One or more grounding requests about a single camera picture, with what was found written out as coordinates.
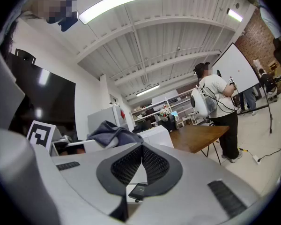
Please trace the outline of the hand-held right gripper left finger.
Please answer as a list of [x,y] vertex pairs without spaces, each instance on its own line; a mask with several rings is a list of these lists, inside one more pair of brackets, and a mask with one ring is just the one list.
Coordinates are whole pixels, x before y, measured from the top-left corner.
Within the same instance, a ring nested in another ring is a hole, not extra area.
[[125,186],[110,168],[98,170],[104,160],[123,157],[138,149],[131,143],[93,153],[51,158],[50,195],[59,212],[62,225],[143,225],[143,215],[137,209],[128,217],[126,194],[110,194],[99,178],[110,176],[113,188]]

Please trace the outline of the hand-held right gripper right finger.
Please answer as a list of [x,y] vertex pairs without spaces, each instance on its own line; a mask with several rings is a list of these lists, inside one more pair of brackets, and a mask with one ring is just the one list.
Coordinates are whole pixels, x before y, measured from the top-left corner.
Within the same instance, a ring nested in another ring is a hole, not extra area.
[[154,144],[180,161],[183,174],[166,194],[145,198],[129,225],[217,225],[229,220],[208,184],[221,180],[249,208],[259,194],[245,181],[203,155]]

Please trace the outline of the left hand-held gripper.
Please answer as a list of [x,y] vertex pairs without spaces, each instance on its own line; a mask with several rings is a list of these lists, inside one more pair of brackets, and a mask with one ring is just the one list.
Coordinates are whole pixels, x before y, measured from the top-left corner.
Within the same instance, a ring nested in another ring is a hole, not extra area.
[[114,148],[118,145],[118,138],[104,146],[96,140],[73,142],[67,135],[61,135],[57,126],[34,120],[29,128],[27,139],[31,144],[42,145],[51,156],[58,156],[58,150],[77,148],[82,146],[86,153]]

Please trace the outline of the dark blue cleaning cloth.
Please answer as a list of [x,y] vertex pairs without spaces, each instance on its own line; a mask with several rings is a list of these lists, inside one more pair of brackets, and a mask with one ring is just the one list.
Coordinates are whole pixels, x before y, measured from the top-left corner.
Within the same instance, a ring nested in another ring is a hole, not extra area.
[[93,133],[87,136],[87,140],[95,140],[104,148],[111,144],[114,138],[118,139],[115,146],[144,142],[140,135],[134,134],[124,127],[117,127],[107,120],[103,121]]

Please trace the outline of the gray refrigerator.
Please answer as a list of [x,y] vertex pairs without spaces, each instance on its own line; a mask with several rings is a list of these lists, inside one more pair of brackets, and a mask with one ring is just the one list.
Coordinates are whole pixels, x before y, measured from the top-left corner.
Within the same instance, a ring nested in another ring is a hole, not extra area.
[[127,130],[129,129],[124,110],[118,105],[113,105],[109,108],[90,114],[87,116],[87,119],[89,135],[93,133],[104,121],[109,121],[117,127],[123,127]]

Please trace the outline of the brown wooden table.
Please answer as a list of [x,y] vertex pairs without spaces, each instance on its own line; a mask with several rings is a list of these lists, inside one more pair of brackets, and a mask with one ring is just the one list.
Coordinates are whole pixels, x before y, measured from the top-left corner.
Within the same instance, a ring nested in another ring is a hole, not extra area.
[[219,164],[221,161],[215,147],[215,142],[229,130],[229,126],[199,126],[186,125],[170,132],[170,138],[175,149],[190,153],[202,152],[209,155],[209,146],[213,145]]

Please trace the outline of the black phone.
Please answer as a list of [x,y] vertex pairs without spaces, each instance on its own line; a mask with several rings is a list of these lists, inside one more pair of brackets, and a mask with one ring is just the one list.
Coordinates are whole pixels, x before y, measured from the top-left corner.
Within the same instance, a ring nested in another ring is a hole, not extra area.
[[137,183],[136,185],[130,185],[131,191],[128,192],[127,196],[129,200],[134,203],[142,202],[145,198],[145,190],[148,184]]

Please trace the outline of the white shelving rack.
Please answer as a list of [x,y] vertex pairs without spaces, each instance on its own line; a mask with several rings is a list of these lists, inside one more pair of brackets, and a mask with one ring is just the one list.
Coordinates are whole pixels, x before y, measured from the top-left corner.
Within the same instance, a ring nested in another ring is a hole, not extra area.
[[190,120],[190,114],[194,112],[191,105],[191,93],[194,89],[187,90],[172,97],[164,97],[163,100],[131,112],[133,122],[136,124],[141,121],[155,118],[157,123],[161,119],[161,113],[165,111],[173,114],[178,121],[178,124],[185,125],[185,120]]

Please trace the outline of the large black monitor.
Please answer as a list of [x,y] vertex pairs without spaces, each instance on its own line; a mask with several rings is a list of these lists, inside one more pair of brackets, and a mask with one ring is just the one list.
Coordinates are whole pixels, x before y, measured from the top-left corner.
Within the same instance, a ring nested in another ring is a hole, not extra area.
[[9,130],[27,135],[34,120],[56,125],[61,134],[76,131],[75,83],[10,54],[8,66],[25,97]]

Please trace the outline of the white dome backpack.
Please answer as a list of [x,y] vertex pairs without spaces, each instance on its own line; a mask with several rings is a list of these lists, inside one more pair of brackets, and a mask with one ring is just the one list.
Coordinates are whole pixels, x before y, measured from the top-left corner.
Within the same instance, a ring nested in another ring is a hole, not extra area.
[[206,94],[203,89],[195,87],[191,93],[191,105],[198,118],[207,118],[217,109],[216,99]]

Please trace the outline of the long ceiling light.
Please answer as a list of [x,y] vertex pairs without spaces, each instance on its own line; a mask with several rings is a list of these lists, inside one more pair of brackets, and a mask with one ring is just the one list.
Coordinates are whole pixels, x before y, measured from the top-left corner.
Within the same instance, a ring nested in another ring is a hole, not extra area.
[[102,0],[79,14],[79,19],[83,24],[87,24],[101,14],[132,1],[136,0]]
[[230,8],[227,9],[227,15],[236,19],[239,22],[241,22],[243,20],[243,17],[241,15],[239,15],[238,13],[236,13],[235,11],[233,11]]
[[153,86],[153,87],[151,87],[151,88],[149,88],[149,89],[146,89],[146,90],[144,90],[144,91],[142,91],[142,92],[137,93],[136,96],[137,96],[137,97],[142,96],[142,95],[144,95],[144,94],[146,94],[146,93],[149,93],[149,92],[152,92],[152,91],[158,89],[159,87],[160,87],[160,85],[158,84],[158,85],[156,85],[156,86]]

